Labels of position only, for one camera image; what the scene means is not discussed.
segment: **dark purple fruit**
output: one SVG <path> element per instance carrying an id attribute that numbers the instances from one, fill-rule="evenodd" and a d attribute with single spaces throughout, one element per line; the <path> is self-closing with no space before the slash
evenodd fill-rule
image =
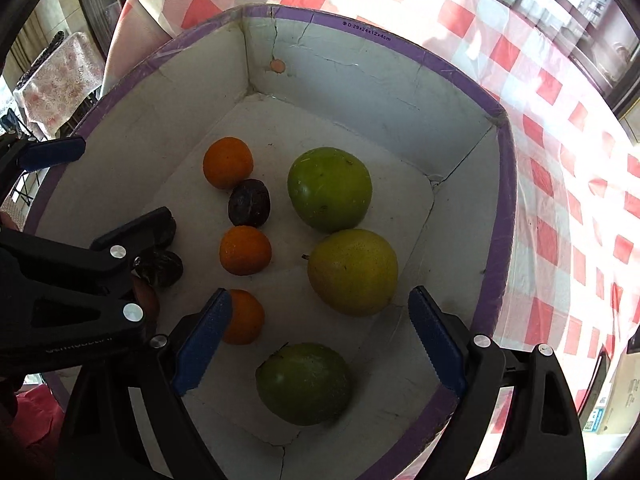
<path id="1" fill-rule="evenodd" d="M 248 178 L 238 184 L 229 197 L 229 220 L 235 226 L 260 227 L 271 212 L 271 200 L 266 186 Z"/>
<path id="2" fill-rule="evenodd" d="M 133 260 L 133 270 L 151 286 L 171 286 L 182 277 L 180 256 L 164 249 L 142 251 Z"/>

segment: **blue gripper pad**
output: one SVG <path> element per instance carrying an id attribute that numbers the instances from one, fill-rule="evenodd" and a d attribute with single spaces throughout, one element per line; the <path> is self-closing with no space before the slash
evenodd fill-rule
<path id="1" fill-rule="evenodd" d="M 207 302 L 175 358 L 172 386 L 178 395 L 198 387 L 232 314 L 231 295 L 226 290 L 214 294 Z"/>
<path id="2" fill-rule="evenodd" d="M 58 164 L 75 162 L 84 154 L 82 137 L 31 142 L 18 159 L 18 166 L 28 173 L 50 168 Z"/>
<path id="3" fill-rule="evenodd" d="M 440 382 L 460 398 L 466 391 L 463 356 L 435 311 L 438 307 L 432 306 L 420 289 L 416 287 L 409 294 L 409 319 Z"/>

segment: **green fruit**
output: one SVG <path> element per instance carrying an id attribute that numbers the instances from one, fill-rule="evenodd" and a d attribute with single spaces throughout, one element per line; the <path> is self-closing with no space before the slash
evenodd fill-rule
<path id="1" fill-rule="evenodd" d="M 281 348 L 255 371 L 255 382 L 264 405 L 298 426 L 340 415 L 351 399 L 347 363 L 316 343 Z"/>
<path id="2" fill-rule="evenodd" d="M 398 258 L 382 236 L 349 229 L 316 245 L 306 273 L 327 305 L 348 316 L 370 316 L 393 298 L 398 284 Z"/>
<path id="3" fill-rule="evenodd" d="M 300 155 L 289 170 L 289 197 L 303 221 L 334 233 L 356 227 L 371 202 L 371 177 L 365 165 L 337 148 Z"/>

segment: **table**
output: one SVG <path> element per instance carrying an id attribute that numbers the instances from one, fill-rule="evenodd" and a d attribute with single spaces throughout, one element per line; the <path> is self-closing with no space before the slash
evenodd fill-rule
<path id="1" fill-rule="evenodd" d="M 386 28 L 451 62 L 507 110 L 518 166 L 516 232 L 500 314 L 487 323 L 502 346 L 551 345 L 579 406 L 600 349 L 614 369 L 640 321 L 640 160 L 597 91 L 540 31 L 495 0 L 127 0 L 103 94 L 187 28 L 260 2 Z M 500 398 L 490 435 L 504 427 L 509 396 Z M 476 466 L 490 460 L 481 452 Z"/>
<path id="2" fill-rule="evenodd" d="M 47 139 L 102 84 L 104 61 L 84 32 L 75 32 L 49 56 L 29 80 L 14 91 L 27 120 L 37 124 Z"/>

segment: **silver screw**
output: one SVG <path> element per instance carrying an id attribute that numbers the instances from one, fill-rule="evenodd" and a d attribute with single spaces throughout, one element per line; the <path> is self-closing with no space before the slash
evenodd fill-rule
<path id="1" fill-rule="evenodd" d="M 553 354 L 554 349 L 551 348 L 551 346 L 545 345 L 544 343 L 542 343 L 542 345 L 538 345 L 538 352 L 540 352 L 542 355 L 546 355 L 547 357 L 549 357 L 550 355 Z"/>
<path id="2" fill-rule="evenodd" d="M 166 342 L 166 336 L 163 334 L 158 334 L 151 338 L 151 340 L 149 341 L 149 346 L 151 346 L 151 348 L 162 348 L 164 345 L 166 345 Z"/>
<path id="3" fill-rule="evenodd" d="M 487 348 L 488 346 L 491 346 L 491 340 L 485 335 L 478 334 L 474 338 L 474 344 L 480 348 Z"/>
<path id="4" fill-rule="evenodd" d="M 139 322 L 143 317 L 145 317 L 145 313 L 142 311 L 140 306 L 135 303 L 127 303 L 122 309 L 122 313 L 124 314 L 124 317 L 134 323 Z"/>
<path id="5" fill-rule="evenodd" d="M 127 256 L 127 250 L 121 245 L 114 245 L 111 249 L 109 249 L 111 256 L 114 258 L 122 259 Z"/>

